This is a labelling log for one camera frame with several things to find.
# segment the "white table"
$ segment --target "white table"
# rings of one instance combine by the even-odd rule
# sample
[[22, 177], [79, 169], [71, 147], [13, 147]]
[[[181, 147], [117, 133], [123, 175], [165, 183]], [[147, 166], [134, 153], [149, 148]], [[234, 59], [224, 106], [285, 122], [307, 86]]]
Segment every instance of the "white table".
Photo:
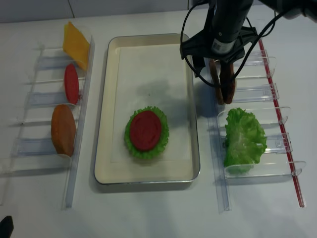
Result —
[[[206, 14], [205, 9], [193, 11], [185, 33], [193, 36], [202, 29]], [[66, 211], [60, 207], [66, 173], [12, 178], [6, 202], [0, 207], [0, 219], [13, 216], [13, 238], [316, 237], [317, 25], [304, 17], [279, 20], [264, 39], [264, 46], [278, 59], [273, 80], [279, 89], [280, 106], [292, 109], [286, 129], [291, 135], [293, 157], [308, 163], [299, 176], [307, 208], [298, 207], [293, 182], [289, 181], [230, 187], [232, 211], [219, 214], [208, 125], [203, 117], [198, 118], [201, 174], [187, 190], [102, 193], [96, 187], [92, 154], [109, 41], [116, 36], [180, 32], [185, 15], [180, 11], [72, 19], [75, 25], [88, 27], [96, 42], [73, 207]], [[253, 6], [249, 13], [259, 29], [272, 17], [273, 12], [265, 6]], [[47, 29], [60, 30], [65, 23], [54, 20], [0, 25], [0, 71], [18, 75], [8, 61], [23, 56], [23, 49], [45, 37]], [[54, 44], [54, 39], [46, 40]], [[24, 61], [14, 64], [23, 65]], [[195, 79], [195, 84], [202, 82]]]

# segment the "lettuce leaf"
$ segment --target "lettuce leaf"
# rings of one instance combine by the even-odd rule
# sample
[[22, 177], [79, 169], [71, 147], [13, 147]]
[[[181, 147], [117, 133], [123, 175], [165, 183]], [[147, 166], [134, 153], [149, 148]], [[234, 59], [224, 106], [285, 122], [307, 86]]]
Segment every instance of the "lettuce leaf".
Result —
[[[267, 148], [263, 128], [253, 113], [241, 108], [231, 109], [226, 119], [226, 157], [224, 166], [258, 164]], [[250, 169], [235, 168], [232, 172], [245, 173]]]

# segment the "yellow cheese slice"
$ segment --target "yellow cheese slice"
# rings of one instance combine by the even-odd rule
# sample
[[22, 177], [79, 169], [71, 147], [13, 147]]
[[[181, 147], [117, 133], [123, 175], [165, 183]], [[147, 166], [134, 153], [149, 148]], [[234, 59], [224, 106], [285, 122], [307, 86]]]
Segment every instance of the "yellow cheese slice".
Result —
[[64, 25], [63, 50], [85, 71], [88, 66], [89, 46], [84, 35], [70, 21]]

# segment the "white tray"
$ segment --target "white tray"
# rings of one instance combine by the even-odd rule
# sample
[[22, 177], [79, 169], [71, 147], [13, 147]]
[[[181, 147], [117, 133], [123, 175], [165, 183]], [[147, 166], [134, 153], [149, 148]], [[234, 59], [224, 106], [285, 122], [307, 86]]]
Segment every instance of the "white tray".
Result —
[[[191, 182], [200, 171], [193, 77], [179, 34], [114, 38], [108, 47], [95, 178], [102, 184]], [[123, 135], [137, 109], [167, 116], [169, 143], [152, 160], [133, 158]]]

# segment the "red tomato slice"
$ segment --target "red tomato slice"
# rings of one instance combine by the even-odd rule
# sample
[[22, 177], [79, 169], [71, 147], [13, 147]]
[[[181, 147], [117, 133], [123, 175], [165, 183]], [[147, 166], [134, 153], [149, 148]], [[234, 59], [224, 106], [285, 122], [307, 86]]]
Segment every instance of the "red tomato slice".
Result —
[[71, 63], [66, 67], [64, 85], [67, 100], [77, 104], [79, 98], [79, 82], [75, 66]]
[[158, 116], [151, 111], [137, 114], [130, 124], [130, 140], [140, 151], [154, 148], [158, 143], [162, 125]]

